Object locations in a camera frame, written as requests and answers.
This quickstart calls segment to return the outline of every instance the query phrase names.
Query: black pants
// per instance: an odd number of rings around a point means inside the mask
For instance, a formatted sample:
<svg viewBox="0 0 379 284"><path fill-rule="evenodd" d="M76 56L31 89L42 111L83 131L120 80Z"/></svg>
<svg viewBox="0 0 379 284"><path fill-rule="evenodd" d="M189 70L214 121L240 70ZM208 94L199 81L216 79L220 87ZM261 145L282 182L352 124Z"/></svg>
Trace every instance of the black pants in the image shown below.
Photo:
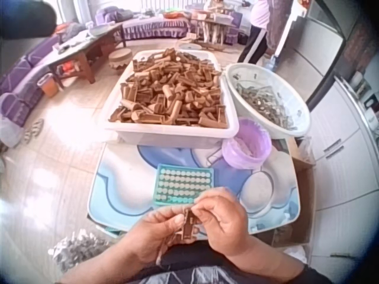
<svg viewBox="0 0 379 284"><path fill-rule="evenodd" d="M266 31L251 25L250 36L238 62L256 64L267 49Z"/></svg>

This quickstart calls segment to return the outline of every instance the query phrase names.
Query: orange trash bin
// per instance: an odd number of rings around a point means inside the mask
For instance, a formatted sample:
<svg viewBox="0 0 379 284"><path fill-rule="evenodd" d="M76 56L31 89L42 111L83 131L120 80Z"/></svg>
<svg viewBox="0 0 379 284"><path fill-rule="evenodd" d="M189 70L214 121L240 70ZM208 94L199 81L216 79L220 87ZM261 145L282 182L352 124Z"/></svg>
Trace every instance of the orange trash bin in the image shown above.
<svg viewBox="0 0 379 284"><path fill-rule="evenodd" d="M45 93L45 95L49 98L54 97L59 91L58 86L54 81L53 74L51 73L48 73L45 76L43 76L37 82L37 86L40 87L42 91Z"/></svg>

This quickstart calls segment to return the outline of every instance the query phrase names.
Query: slipper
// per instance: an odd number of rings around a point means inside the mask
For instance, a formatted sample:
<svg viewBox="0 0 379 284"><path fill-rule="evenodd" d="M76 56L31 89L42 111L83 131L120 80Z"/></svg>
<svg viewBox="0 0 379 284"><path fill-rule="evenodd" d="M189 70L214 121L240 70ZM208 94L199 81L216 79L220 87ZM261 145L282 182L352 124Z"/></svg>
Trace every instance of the slipper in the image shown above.
<svg viewBox="0 0 379 284"><path fill-rule="evenodd" d="M43 128L43 124L44 124L43 118L40 118L35 123L33 123L33 125L31 126L31 133L33 137L38 137L38 135L40 135Z"/></svg>
<svg viewBox="0 0 379 284"><path fill-rule="evenodd" d="M27 130L27 131L25 131L25 133L24 133L24 143L25 143L25 144L29 144L30 139L31 139L31 131L30 131L30 130Z"/></svg>

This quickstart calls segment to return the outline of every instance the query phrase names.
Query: cabinet handle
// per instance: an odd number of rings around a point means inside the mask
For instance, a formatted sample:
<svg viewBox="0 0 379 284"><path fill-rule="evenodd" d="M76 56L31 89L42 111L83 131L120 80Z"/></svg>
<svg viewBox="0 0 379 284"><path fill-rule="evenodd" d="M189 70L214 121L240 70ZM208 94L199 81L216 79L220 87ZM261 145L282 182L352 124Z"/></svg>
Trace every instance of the cabinet handle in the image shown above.
<svg viewBox="0 0 379 284"><path fill-rule="evenodd" d="M358 260L357 257L351 256L349 253L332 253L330 257L337 257L340 259L351 259L351 260Z"/></svg>
<svg viewBox="0 0 379 284"><path fill-rule="evenodd" d="M326 148L326 149L324 150L324 153L330 151L331 148L333 148L334 146L337 146L337 145L338 145L339 143L341 143L341 142L342 142L341 138L338 139L338 140L335 141L332 145L330 145L328 148Z"/></svg>
<svg viewBox="0 0 379 284"><path fill-rule="evenodd" d="M331 159L333 156L337 155L339 152L341 152L345 147L341 146L337 150L335 150L332 154L326 156L326 160Z"/></svg>

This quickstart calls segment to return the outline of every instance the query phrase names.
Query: radiator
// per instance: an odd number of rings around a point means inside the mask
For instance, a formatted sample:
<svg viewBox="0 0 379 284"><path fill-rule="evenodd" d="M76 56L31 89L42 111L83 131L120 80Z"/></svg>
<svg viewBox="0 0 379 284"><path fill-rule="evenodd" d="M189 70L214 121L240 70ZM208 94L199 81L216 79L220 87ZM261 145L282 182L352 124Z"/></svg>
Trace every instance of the radiator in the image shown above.
<svg viewBox="0 0 379 284"><path fill-rule="evenodd" d="M141 0L142 9L184 9L187 5L204 4L205 0Z"/></svg>

